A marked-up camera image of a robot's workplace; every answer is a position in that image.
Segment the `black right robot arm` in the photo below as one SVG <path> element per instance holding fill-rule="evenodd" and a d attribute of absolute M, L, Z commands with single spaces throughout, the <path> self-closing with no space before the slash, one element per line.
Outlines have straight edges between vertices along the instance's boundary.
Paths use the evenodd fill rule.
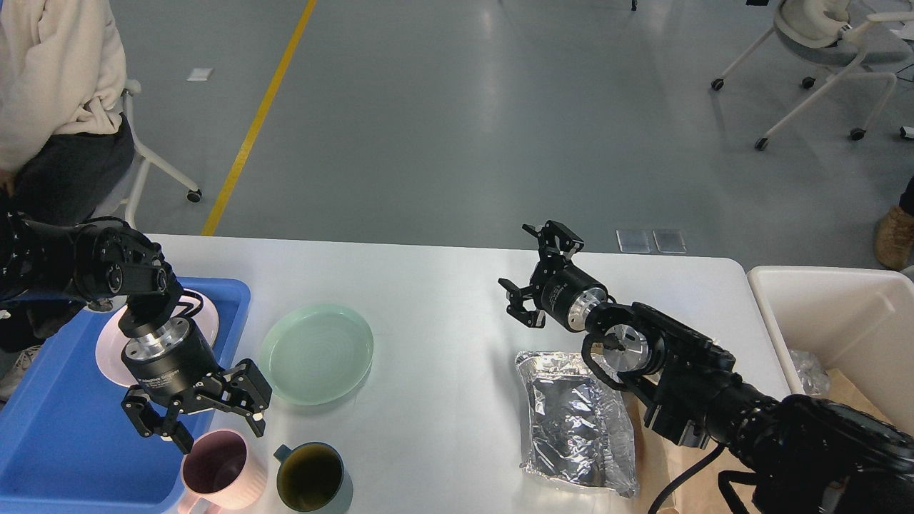
<path fill-rule="evenodd" d="M 581 357 L 609 388 L 646 407 L 644 425 L 683 447 L 717 442 L 673 479 L 650 512 L 728 451 L 745 471 L 718 473 L 733 513 L 747 508 L 734 485 L 754 488 L 761 513 L 910 513 L 912 437 L 868 413 L 793 394 L 776 400 L 734 371 L 735 357 L 706 335 L 652 306 L 618 303 L 604 284 L 575 266 L 584 247 L 557 221 L 523 225 L 539 260 L 528 286 L 506 278 L 507 313 L 529 328 L 546 318 L 584 335 Z"/>

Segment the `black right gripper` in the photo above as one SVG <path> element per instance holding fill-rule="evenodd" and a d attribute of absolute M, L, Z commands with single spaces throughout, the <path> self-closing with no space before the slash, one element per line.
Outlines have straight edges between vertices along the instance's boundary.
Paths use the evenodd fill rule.
<path fill-rule="evenodd" d="M 523 224 L 538 242 L 539 266 L 536 283 L 518 287 L 512 280 L 499 278 L 506 291 L 506 312 L 528 328 L 544 328 L 546 313 L 561 322 L 565 329 L 578 333 L 586 329 L 591 311 L 608 300 L 604 284 L 574 266 L 572 257 L 584 248 L 584 241 L 561 222 L 548 219 L 541 226 Z M 536 308 L 525 307 L 534 301 Z"/>

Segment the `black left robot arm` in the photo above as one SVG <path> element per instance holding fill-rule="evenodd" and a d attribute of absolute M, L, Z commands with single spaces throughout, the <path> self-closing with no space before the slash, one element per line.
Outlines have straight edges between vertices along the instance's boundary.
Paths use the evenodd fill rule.
<path fill-rule="evenodd" d="M 123 219 L 62 227 L 2 214 L 4 309 L 125 298 L 120 358 L 135 384 L 121 406 L 140 436 L 190 453 L 195 440 L 179 416 L 206 410 L 239 415 L 263 436 L 271 385 L 249 358 L 232 368 L 218 364 L 193 310 L 174 311 L 185 293 L 162 247 Z"/>

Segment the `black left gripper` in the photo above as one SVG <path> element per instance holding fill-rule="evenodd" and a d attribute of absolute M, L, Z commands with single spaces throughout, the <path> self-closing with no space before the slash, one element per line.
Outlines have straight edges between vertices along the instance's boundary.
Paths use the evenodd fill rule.
<path fill-rule="evenodd" d="M 138 435 L 157 435 L 172 442 L 183 455 L 189 455 L 195 440 L 179 420 L 184 402 L 176 396 L 189 389 L 188 414 L 206 410 L 236 414 L 248 423 L 256 437 L 265 435 L 264 412 L 270 407 L 272 388 L 251 358 L 221 370 L 209 342 L 192 318 L 170 318 L 153 330 L 129 326 L 125 334 L 130 338 L 121 352 L 121 361 L 146 391 L 127 393 L 121 401 Z M 157 413 L 151 400 L 164 405 L 166 413 Z"/>

